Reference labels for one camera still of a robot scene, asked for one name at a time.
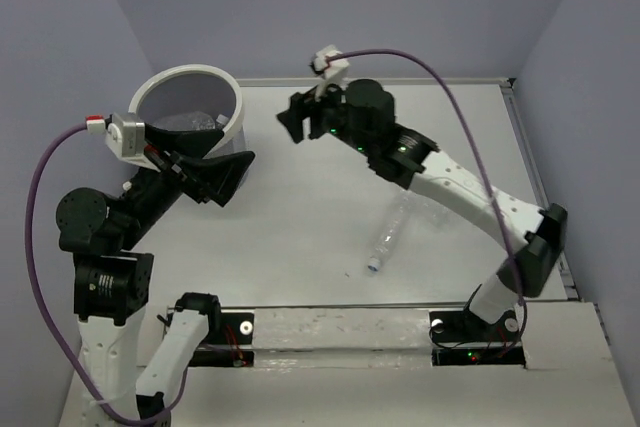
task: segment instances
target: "gray wall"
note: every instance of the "gray wall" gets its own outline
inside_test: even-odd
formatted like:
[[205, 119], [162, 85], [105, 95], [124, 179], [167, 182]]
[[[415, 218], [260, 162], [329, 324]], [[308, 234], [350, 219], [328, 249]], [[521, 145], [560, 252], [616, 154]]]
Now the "gray wall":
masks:
[[[515, 76], [560, 0], [118, 0], [155, 70], [204, 62], [238, 77], [308, 76], [307, 60], [395, 47], [451, 76]], [[361, 75], [421, 76], [407, 62]]]
[[517, 82], [551, 199], [569, 209], [567, 256], [600, 304], [640, 420], [640, 0], [563, 0]]
[[[124, 110], [151, 69], [115, 0], [0, 0], [0, 425], [53, 426], [71, 369], [40, 320], [25, 271], [23, 218], [46, 145], [90, 113]], [[72, 188], [124, 176], [101, 139], [77, 136], [45, 172], [36, 261], [54, 317], [73, 345], [73, 265], [58, 251], [54, 210]]]

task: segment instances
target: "white work surface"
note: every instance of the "white work surface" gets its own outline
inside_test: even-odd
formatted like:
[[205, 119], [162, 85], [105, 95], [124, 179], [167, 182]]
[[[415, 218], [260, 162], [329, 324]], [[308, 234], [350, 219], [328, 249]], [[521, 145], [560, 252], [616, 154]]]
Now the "white work surface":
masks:
[[[398, 122], [431, 137], [477, 172], [451, 105], [433, 85], [387, 87]], [[155, 254], [150, 304], [188, 291], [223, 306], [463, 302], [504, 259], [483, 232], [454, 214], [440, 227], [418, 212], [377, 277], [365, 262], [396, 186], [327, 135], [295, 145], [277, 121], [304, 87], [244, 88], [244, 128], [256, 160], [224, 208], [183, 196], [136, 247]], [[494, 185], [528, 202], [534, 192], [497, 85], [455, 85]], [[542, 295], [566, 299], [554, 271]]]
[[[368, 310], [258, 310], [255, 367], [189, 369], [172, 425], [635, 425], [590, 304], [530, 305], [523, 338], [527, 369], [432, 367], [425, 311]], [[308, 323], [300, 324], [301, 318]], [[274, 353], [277, 345], [321, 348]], [[382, 346], [387, 348], [372, 352]], [[75, 376], [60, 427], [79, 425], [80, 388]]]

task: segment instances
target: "plastic bottle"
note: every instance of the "plastic bottle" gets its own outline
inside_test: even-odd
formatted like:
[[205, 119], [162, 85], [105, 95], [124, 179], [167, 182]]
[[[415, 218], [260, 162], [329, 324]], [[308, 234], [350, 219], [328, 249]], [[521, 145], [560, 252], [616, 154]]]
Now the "plastic bottle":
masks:
[[371, 272], [379, 272], [387, 260], [389, 260], [389, 257], [391, 257], [393, 249], [398, 243], [400, 233], [411, 215], [413, 195], [411, 192], [404, 190], [396, 195], [390, 209], [387, 223], [367, 262], [367, 268]]

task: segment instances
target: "cable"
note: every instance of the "cable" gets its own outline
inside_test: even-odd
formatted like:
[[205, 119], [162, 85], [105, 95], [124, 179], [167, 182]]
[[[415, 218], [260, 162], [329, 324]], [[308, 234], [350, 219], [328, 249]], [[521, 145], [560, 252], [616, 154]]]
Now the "cable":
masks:
[[495, 196], [493, 195], [493, 188], [491, 186], [491, 182], [489, 181], [489, 174], [487, 173], [487, 169], [484, 166], [484, 162], [480, 157], [480, 151], [478, 150], [476, 141], [474, 140], [473, 135], [471, 134], [471, 129], [469, 128], [469, 124], [467, 123], [467, 120], [465, 119], [462, 113], [462, 109], [460, 109], [460, 106], [458, 105], [458, 101], [456, 100], [455, 96], [453, 95], [453, 92], [451, 92], [451, 89], [449, 88], [447, 83], [444, 81], [444, 79], [429, 65], [427, 65], [425, 62], [423, 62], [422, 60], [420, 60], [414, 55], [408, 54], [401, 50], [394, 50], [394, 49], [365, 49], [365, 50], [355, 50], [352, 52], [344, 52], [342, 54], [333, 55], [333, 56], [327, 57], [325, 60], [327, 61], [327, 63], [330, 63], [334, 60], [348, 59], [351, 57], [363, 57], [368, 55], [394, 55], [396, 57], [402, 57], [407, 60], [410, 60], [415, 64], [418, 64], [420, 67], [426, 70], [431, 75], [431, 77], [435, 79], [435, 81], [440, 85], [440, 87], [442, 87], [445, 94], [449, 98], [451, 105], [453, 106], [453, 110], [455, 111], [458, 117], [460, 126], [464, 131], [465, 137], [467, 138], [467, 142], [469, 143], [469, 147], [471, 148], [471, 152], [473, 153], [473, 157], [478, 166], [478, 170], [480, 171], [480, 178], [482, 179], [482, 183], [487, 193], [487, 197], [496, 215], [496, 220], [498, 221], [498, 226], [500, 227], [500, 233], [502, 234], [502, 238], [504, 241], [504, 248], [507, 252], [507, 261], [509, 262], [509, 267], [511, 268], [511, 274], [513, 275], [513, 278], [515, 281], [516, 293], [518, 294], [518, 304], [521, 305], [523, 309], [522, 325], [520, 327], [520, 330], [516, 334], [516, 337], [513, 340], [513, 342], [502, 352], [502, 355], [504, 355], [509, 350], [513, 349], [518, 344], [518, 342], [520, 342], [520, 339], [522, 338], [522, 334], [524, 333], [524, 329], [527, 325], [527, 318], [528, 318], [527, 303], [523, 295], [522, 277], [520, 276], [520, 272], [518, 271], [518, 266], [516, 265], [516, 262], [515, 262], [513, 246], [511, 245], [511, 240], [509, 239], [507, 226], [505, 225], [504, 219], [502, 218], [502, 215], [500, 212], [500, 206], [498, 205], [498, 202]]
[[[73, 136], [74, 134], [77, 134], [78, 132], [82, 132], [86, 129], [87, 129], [87, 125], [85, 123], [78, 124], [74, 127], [71, 127], [69, 130], [67, 130], [66, 132], [63, 132], [56, 139], [54, 139], [53, 142], [51, 142], [51, 145], [49, 145], [49, 147], [47, 147], [44, 153], [42, 154], [42, 157], [40, 158], [40, 161], [38, 162], [38, 165], [36, 166], [36, 169], [33, 173], [33, 177], [31, 179], [31, 185], [29, 186], [29, 194], [27, 196], [27, 210], [26, 210], [25, 223], [24, 223], [24, 249], [25, 249], [25, 254], [27, 258], [27, 274], [29, 275], [29, 283], [31, 284], [33, 297], [36, 301], [36, 305], [38, 306], [38, 310], [40, 311], [40, 315], [42, 315], [42, 319], [44, 320], [44, 323], [49, 329], [49, 332], [51, 332], [51, 335], [53, 336], [55, 341], [60, 346], [60, 349], [62, 349], [62, 352], [64, 353], [67, 360], [73, 366], [73, 369], [78, 374], [78, 377], [80, 377], [80, 380], [82, 381], [84, 386], [87, 388], [87, 390], [91, 393], [91, 395], [97, 401], [102, 402], [105, 400], [104, 397], [102, 396], [98, 388], [95, 386], [95, 384], [91, 380], [91, 377], [89, 376], [87, 371], [84, 369], [84, 367], [78, 360], [76, 354], [73, 352], [73, 350], [71, 349], [71, 347], [69, 346], [65, 338], [63, 337], [62, 333], [60, 332], [60, 329], [58, 329], [58, 326], [53, 320], [53, 317], [51, 317], [51, 313], [49, 312], [49, 309], [47, 308], [47, 304], [42, 295], [42, 290], [40, 289], [40, 282], [38, 281], [38, 273], [36, 271], [36, 263], [35, 263], [34, 253], [33, 253], [34, 209], [36, 204], [36, 196], [38, 193], [38, 186], [40, 185], [40, 179], [42, 178], [42, 173], [44, 172], [44, 168], [46, 167], [53, 153], [65, 140], [67, 140], [69, 137]], [[173, 410], [173, 408], [176, 405], [178, 405], [178, 403], [180, 402], [180, 399], [182, 398], [182, 395], [184, 394], [186, 380], [187, 380], [187, 371], [185, 370], [184, 375], [182, 376], [182, 383], [180, 384], [180, 390], [178, 391], [178, 395], [176, 396], [175, 400], [171, 403], [171, 405], [165, 408], [162, 412], [154, 415], [153, 417], [149, 417], [148, 419], [132, 420], [132, 419], [124, 418], [120, 414], [118, 414], [115, 410], [113, 410], [113, 408], [108, 403], [100, 404], [100, 407], [111, 419], [115, 420], [120, 424], [127, 425], [130, 427], [141, 427], [145, 425], [152, 425], [158, 421], [165, 420], [166, 415], [169, 412], [171, 412], [171, 410]]]

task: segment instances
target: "wall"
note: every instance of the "wall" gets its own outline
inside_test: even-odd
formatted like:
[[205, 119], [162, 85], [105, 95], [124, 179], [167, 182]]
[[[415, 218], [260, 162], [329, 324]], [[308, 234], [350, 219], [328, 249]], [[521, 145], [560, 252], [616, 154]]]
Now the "wall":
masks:
[[[40, 320], [27, 281], [23, 218], [28, 183], [46, 145], [86, 114], [125, 110], [151, 74], [115, 0], [0, 0], [0, 425], [53, 426], [71, 369]], [[100, 139], [77, 136], [44, 174], [36, 206], [36, 261], [67, 339], [73, 265], [57, 249], [54, 210], [78, 186], [115, 187], [124, 167]]]
[[[311, 54], [395, 47], [449, 76], [515, 76], [560, 0], [118, 0], [161, 70], [204, 62], [237, 77], [309, 76]], [[422, 73], [389, 59], [359, 75]]]
[[640, 0], [563, 0], [516, 91], [549, 197], [569, 209], [571, 269], [600, 304], [640, 420], [638, 72]]

